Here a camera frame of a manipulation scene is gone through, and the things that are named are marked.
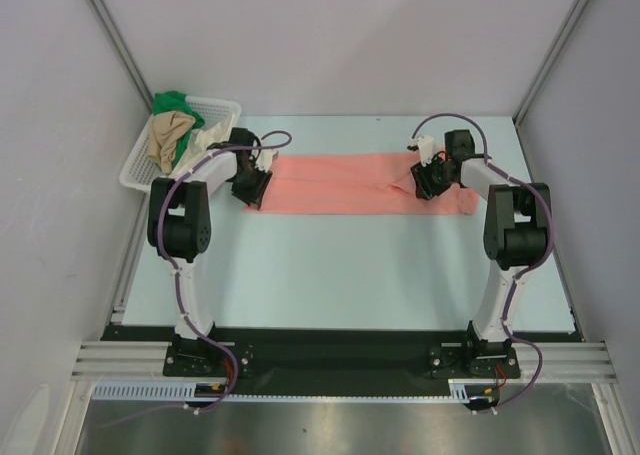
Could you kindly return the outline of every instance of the beige cloth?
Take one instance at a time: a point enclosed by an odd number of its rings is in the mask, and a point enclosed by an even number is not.
[[[183,173],[200,163],[207,155],[207,147],[212,143],[226,142],[229,140],[231,133],[231,116],[216,123],[209,130],[198,130],[197,128],[191,132],[191,138],[187,144],[182,158],[178,160],[171,176],[178,178]]]
[[[171,173],[176,158],[176,143],[196,123],[186,113],[172,111],[159,113],[149,125],[149,158],[160,165],[162,173]]]

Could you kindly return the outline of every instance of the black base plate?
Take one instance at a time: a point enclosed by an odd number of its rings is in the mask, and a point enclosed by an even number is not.
[[[251,345],[237,344],[227,347],[238,361],[238,378],[250,377],[253,366]],[[162,374],[165,377],[226,377],[227,370],[222,365],[225,358],[218,349],[202,340],[185,340],[174,335],[167,347]]]
[[[496,366],[500,366],[509,379],[520,378],[520,366],[514,348],[506,358],[469,359],[468,352],[460,346],[439,345],[429,349],[431,377],[437,380],[449,378],[496,379]]]

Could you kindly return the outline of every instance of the white wall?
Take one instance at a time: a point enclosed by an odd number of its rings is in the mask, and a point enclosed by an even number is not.
[[[573,0],[106,0],[154,91],[247,115],[512,115]]]
[[[98,333],[138,200],[117,174],[146,114],[84,0],[0,0],[0,46],[1,444],[40,383],[51,438]]]
[[[524,125],[586,333],[640,422],[640,0],[595,0]]]

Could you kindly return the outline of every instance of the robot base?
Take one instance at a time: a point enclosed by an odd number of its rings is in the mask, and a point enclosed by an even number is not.
[[[209,333],[214,339],[215,327]],[[238,360],[238,377],[251,376],[253,351],[250,345],[227,347]],[[222,364],[226,355],[201,339],[190,340],[174,334],[164,359],[162,374],[165,377],[225,377],[227,372]]]

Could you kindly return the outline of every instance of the orange wire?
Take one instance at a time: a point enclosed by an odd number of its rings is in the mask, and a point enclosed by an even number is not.
[[[499,376],[502,376],[503,382],[501,384],[498,385],[498,388],[502,388],[507,384],[507,374],[504,373],[504,370],[502,369],[502,367],[500,365],[496,365],[495,368],[495,372],[496,372],[496,381],[500,378]]]

